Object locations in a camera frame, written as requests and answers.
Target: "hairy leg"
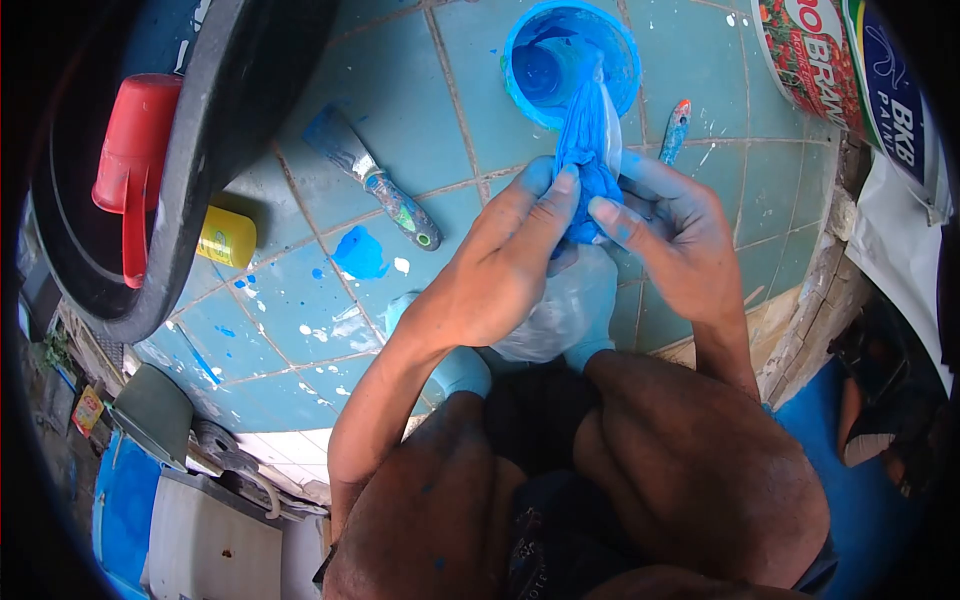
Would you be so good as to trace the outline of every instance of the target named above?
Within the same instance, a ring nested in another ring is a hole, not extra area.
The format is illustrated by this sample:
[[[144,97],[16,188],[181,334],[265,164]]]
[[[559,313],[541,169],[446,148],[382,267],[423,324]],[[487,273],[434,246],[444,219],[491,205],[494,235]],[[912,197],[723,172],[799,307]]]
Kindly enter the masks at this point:
[[[603,351],[585,374],[602,409],[577,431],[577,469],[656,561],[789,588],[829,510],[803,449],[744,393],[648,356]]]
[[[492,456],[482,410],[455,393],[390,454],[350,511],[326,597],[495,594],[519,481]]]

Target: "yellow bottle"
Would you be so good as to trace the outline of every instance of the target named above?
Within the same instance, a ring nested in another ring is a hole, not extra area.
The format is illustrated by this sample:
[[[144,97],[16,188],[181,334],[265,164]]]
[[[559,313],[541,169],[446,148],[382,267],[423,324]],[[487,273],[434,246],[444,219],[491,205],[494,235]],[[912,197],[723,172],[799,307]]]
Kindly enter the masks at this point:
[[[225,265],[244,269],[256,248],[256,225],[248,217],[208,206],[197,254]]]

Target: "paint-covered hand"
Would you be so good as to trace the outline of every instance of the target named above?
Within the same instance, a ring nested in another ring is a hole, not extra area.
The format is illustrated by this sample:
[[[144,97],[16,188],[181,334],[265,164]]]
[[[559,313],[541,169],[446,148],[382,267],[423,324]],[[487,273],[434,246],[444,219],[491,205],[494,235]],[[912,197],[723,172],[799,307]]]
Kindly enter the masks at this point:
[[[530,315],[580,198],[576,165],[551,183],[552,172],[552,156],[535,159],[484,207],[449,264],[403,313],[397,332],[408,324],[411,334],[429,336],[435,350],[488,346]]]
[[[716,192],[629,150],[619,183],[626,205],[594,198],[588,212],[613,241],[643,259],[670,308],[694,323],[720,325],[737,313],[733,320],[742,319],[740,269]]]

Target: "forearm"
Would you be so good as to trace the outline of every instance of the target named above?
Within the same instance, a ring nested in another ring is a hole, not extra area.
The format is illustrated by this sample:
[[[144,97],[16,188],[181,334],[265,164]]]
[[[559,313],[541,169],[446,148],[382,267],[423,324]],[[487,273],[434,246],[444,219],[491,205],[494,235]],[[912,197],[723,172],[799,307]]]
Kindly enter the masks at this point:
[[[742,390],[760,402],[754,367],[750,362],[747,318],[736,311],[720,324],[693,324],[697,372]]]
[[[448,352],[424,345],[401,323],[357,383],[330,436],[335,540],[360,492],[399,445],[423,384]]]

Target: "blue plastic bucket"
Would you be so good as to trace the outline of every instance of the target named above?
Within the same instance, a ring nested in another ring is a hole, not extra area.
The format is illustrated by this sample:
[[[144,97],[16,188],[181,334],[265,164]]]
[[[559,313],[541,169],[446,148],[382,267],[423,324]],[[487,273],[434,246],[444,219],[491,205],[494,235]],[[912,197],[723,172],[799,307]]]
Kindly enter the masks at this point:
[[[570,95],[591,76],[598,51],[607,90],[623,116],[640,88],[634,37],[614,17],[580,0],[541,2],[516,22],[500,62],[504,86],[527,118],[559,131]]]

